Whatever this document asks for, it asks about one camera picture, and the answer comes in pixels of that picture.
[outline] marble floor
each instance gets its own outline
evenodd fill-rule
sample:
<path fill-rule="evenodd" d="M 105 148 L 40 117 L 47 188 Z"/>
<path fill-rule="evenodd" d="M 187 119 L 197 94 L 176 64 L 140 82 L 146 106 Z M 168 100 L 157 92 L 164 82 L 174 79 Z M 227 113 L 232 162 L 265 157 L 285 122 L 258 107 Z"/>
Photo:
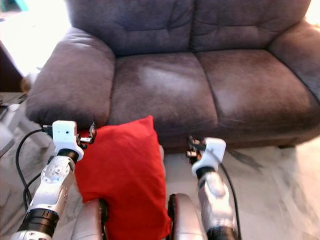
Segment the marble floor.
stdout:
<path fill-rule="evenodd" d="M 15 132 L 17 142 L 22 132 Z M 22 183 L 14 157 L 18 144 L 0 158 L 0 239 L 10 239 L 24 216 Z M 20 164 L 27 179 L 36 175 L 53 150 L 28 139 Z M 320 137 L 297 147 L 228 150 L 224 156 L 238 198 L 242 239 L 320 240 Z M 166 155 L 167 195 L 186 193 L 199 208 L 197 179 L 183 154 Z M 81 197 L 74 186 L 54 240 L 69 240 Z"/>

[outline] pillow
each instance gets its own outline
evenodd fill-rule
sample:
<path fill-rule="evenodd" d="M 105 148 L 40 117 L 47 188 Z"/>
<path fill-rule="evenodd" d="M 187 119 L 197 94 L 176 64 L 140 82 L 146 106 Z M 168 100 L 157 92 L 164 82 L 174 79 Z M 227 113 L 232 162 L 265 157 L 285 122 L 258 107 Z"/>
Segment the pillow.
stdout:
<path fill-rule="evenodd" d="M 97 130 L 75 176 L 84 203 L 108 203 L 108 239 L 160 240 L 170 233 L 162 164 L 152 116 Z"/>

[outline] couch armrest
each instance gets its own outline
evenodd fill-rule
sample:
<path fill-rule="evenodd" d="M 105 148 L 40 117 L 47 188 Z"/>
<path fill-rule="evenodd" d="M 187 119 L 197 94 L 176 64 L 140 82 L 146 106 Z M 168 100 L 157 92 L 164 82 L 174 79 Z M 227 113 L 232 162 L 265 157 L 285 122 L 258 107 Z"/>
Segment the couch armrest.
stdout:
<path fill-rule="evenodd" d="M 320 28 L 305 21 L 290 28 L 269 46 L 320 101 Z"/>
<path fill-rule="evenodd" d="M 71 28 L 39 73 L 28 99 L 28 118 L 41 125 L 76 121 L 87 129 L 109 117 L 115 55 L 95 36 Z"/>

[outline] wire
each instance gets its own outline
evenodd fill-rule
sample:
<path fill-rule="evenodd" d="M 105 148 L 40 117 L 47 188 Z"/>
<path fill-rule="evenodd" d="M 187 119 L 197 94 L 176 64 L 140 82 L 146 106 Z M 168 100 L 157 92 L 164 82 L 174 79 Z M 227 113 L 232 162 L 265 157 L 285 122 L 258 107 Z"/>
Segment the wire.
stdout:
<path fill-rule="evenodd" d="M 23 204 L 24 204 L 25 212 L 27 212 L 27 210 L 28 210 L 27 191 L 29 191 L 30 185 L 40 176 L 41 176 L 41 172 L 37 176 L 32 178 L 32 180 L 30 182 L 28 182 L 28 184 L 24 187 L 24 190 L 23 190 Z"/>
<path fill-rule="evenodd" d="M 20 154 L 21 147 L 22 147 L 22 145 L 24 144 L 24 142 L 26 141 L 26 139 L 27 139 L 30 135 L 35 134 L 35 133 L 38 133 L 38 132 L 42 132 L 42 130 L 41 130 L 41 129 L 37 129 L 37 130 L 34 130 L 34 131 L 32 131 L 32 132 L 29 132 L 27 135 L 25 135 L 25 136 L 22 138 L 21 142 L 19 143 L 19 146 L 18 146 L 18 148 L 17 148 L 17 150 L 16 150 L 16 154 L 15 154 L 15 166 L 16 166 L 16 170 L 18 171 L 19 177 L 20 177 L 20 179 L 21 179 L 21 181 L 22 181 L 22 184 L 23 184 L 23 186 L 24 186 L 25 188 L 27 187 L 27 183 L 26 183 L 26 180 L 25 180 L 25 178 L 24 178 L 24 175 L 22 174 L 22 171 L 21 171 L 21 169 L 20 169 L 20 165 L 19 165 L 19 154 Z M 31 202 L 31 194 L 30 194 L 29 188 L 27 188 L 27 190 L 26 190 L 26 196 L 27 196 L 27 198 L 28 198 L 28 200 L 29 200 L 29 203 L 30 203 L 30 202 Z"/>
<path fill-rule="evenodd" d="M 232 195 L 233 195 L 233 201 L 234 201 L 234 208 L 235 208 L 235 218 L 236 218 L 236 226 L 237 226 L 237 230 L 238 230 L 238 239 L 241 240 L 241 230 L 240 230 L 240 218 L 239 218 L 239 210 L 238 210 L 238 200 L 237 200 L 237 196 L 236 196 L 236 191 L 234 188 L 234 185 L 231 181 L 231 178 L 227 172 L 227 169 L 225 168 L 225 166 L 223 165 L 223 163 L 220 163 L 220 166 L 223 170 L 224 175 L 226 176 L 226 178 L 228 179 L 231 191 L 232 191 Z"/>

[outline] gray couch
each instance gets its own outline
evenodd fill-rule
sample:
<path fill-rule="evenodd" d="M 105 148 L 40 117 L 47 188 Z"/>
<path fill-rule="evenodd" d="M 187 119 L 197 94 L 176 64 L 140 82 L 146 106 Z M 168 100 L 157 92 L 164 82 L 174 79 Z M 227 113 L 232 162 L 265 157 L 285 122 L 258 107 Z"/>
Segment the gray couch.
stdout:
<path fill-rule="evenodd" d="M 231 148 L 320 134 L 320 30 L 310 0 L 67 0 L 72 29 L 27 116 L 82 129 L 154 116 L 167 150 L 187 136 Z"/>

